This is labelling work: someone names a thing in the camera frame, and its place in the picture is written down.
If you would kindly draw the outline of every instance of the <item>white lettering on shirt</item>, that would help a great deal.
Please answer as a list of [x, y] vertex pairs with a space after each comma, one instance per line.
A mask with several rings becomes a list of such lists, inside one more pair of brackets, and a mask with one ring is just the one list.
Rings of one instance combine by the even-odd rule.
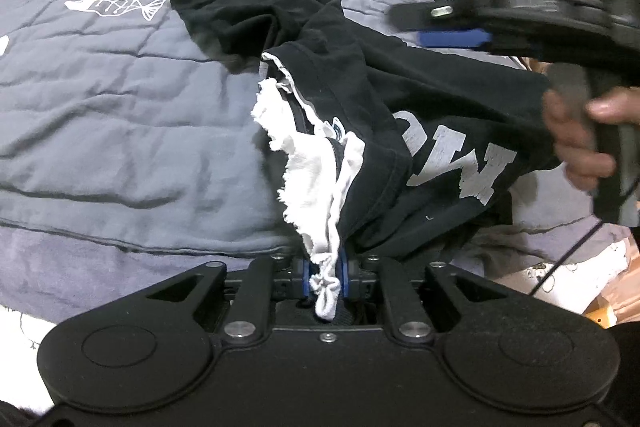
[[[417, 118], [408, 111], [398, 111], [394, 114], [394, 117], [406, 120], [409, 123], [409, 128], [402, 133], [402, 139], [404, 139], [411, 156], [415, 156], [428, 139], [423, 127]], [[516, 153], [512, 150], [489, 143], [484, 153], [486, 164], [480, 170], [475, 149], [462, 156], [462, 158], [453, 161], [453, 156], [456, 152], [462, 150], [466, 134], [450, 129], [445, 125], [439, 125], [433, 135], [433, 139], [436, 143], [431, 149], [427, 162], [419, 174], [411, 175], [406, 183], [408, 187], [417, 187], [445, 172], [460, 169], [460, 198], [472, 196], [486, 205], [494, 195], [492, 185], [496, 178], [516, 157]]]

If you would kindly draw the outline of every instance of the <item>blue cloth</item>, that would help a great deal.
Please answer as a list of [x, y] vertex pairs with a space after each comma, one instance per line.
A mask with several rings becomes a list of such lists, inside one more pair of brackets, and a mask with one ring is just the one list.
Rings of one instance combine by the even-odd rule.
[[418, 42], [423, 48], [479, 48], [491, 41], [491, 35], [484, 30], [429, 30], [418, 34]]

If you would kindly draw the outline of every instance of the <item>black cable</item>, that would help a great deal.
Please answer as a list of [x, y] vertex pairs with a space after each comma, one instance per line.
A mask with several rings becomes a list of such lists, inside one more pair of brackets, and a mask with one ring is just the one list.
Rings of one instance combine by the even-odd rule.
[[[638, 188], [639, 183], [640, 183], [640, 176], [636, 178], [636, 181], [634, 181], [634, 183], [631, 185], [631, 188], [625, 193], [625, 196], [622, 198], [622, 201], [626, 201], [631, 196], [631, 194], [633, 194], [636, 191], [636, 188]], [[536, 284], [533, 287], [533, 289], [529, 292], [529, 296], [532, 297], [533, 295], [535, 295], [536, 292], [540, 288], [542, 288], [542, 285], [549, 279], [549, 277], [551, 277], [559, 267], [561, 267], [564, 263], [566, 263], [566, 261], [575, 253], [575, 251], [578, 250], [578, 248], [580, 248], [582, 245], [584, 245], [589, 240], [589, 238], [593, 234], [595, 234], [603, 225], [604, 225], [604, 221], [599, 220], [589, 232], [584, 234], [580, 238], [580, 241], [578, 241], [575, 245], [573, 245], [567, 251], [567, 253], [565, 253], [560, 259], [558, 259], [556, 263], [551, 267], [551, 269], [545, 274], [545, 276], [538, 281], [538, 284]]]

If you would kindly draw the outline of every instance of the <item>bed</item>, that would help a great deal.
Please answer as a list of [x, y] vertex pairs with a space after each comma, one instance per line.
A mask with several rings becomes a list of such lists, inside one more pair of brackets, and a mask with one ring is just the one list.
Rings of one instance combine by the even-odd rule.
[[[391, 35], [385, 9], [413, 1], [342, 6]], [[285, 158], [250, 116], [257, 61], [192, 41], [169, 0], [0, 0], [0, 37], [0, 303], [17, 311], [0, 310], [0, 352], [22, 350], [26, 378], [53, 323], [208, 261], [301, 247], [275, 197]], [[50, 405], [9, 388], [0, 399]]]

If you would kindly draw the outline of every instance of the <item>black t-shirt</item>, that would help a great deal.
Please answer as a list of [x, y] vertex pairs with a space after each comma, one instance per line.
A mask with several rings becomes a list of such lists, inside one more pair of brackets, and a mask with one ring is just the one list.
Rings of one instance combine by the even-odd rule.
[[409, 47], [345, 18], [340, 0], [171, 3], [225, 53], [264, 52], [267, 76], [290, 79], [306, 104], [298, 120], [311, 111], [334, 124], [337, 177], [357, 163], [344, 159], [344, 135], [363, 142], [337, 223], [356, 251], [405, 255], [483, 213], [522, 174], [555, 165], [540, 74]]

